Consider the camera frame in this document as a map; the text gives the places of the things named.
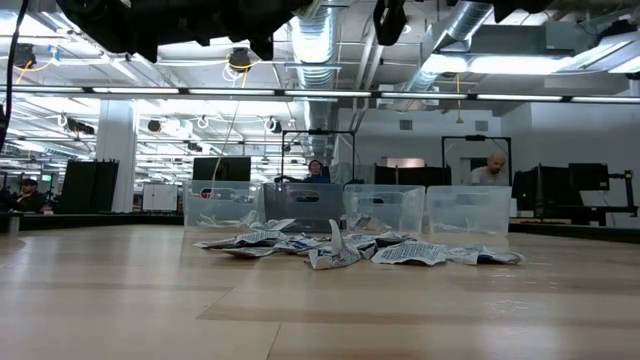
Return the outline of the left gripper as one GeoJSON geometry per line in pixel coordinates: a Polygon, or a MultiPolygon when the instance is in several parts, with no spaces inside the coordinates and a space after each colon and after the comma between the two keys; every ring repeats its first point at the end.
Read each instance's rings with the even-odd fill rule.
{"type": "Polygon", "coordinates": [[[262,60],[274,57],[273,36],[294,12],[307,7],[312,0],[232,0],[221,8],[221,21],[226,35],[232,39],[250,39],[251,50],[262,60]]]}

